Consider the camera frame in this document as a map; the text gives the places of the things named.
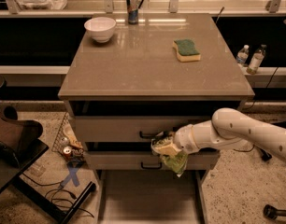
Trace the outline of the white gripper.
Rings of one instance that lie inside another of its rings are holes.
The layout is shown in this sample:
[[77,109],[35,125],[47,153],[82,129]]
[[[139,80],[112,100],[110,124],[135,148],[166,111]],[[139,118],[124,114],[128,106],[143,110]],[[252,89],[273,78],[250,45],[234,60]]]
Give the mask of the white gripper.
[[156,134],[156,137],[165,138],[174,136],[173,142],[157,142],[155,144],[155,151],[161,155],[176,156],[183,150],[186,154],[197,153],[200,148],[194,141],[193,125],[189,124],[179,128],[176,132],[163,131]]

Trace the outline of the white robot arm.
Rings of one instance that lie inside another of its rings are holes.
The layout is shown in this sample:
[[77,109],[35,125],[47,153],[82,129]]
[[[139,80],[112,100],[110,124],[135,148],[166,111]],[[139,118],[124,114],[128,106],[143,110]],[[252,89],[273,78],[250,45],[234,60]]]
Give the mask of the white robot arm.
[[218,109],[211,120],[157,134],[151,149],[176,158],[178,154],[190,155],[203,148],[234,149],[247,142],[286,163],[286,128],[252,119],[232,108]]

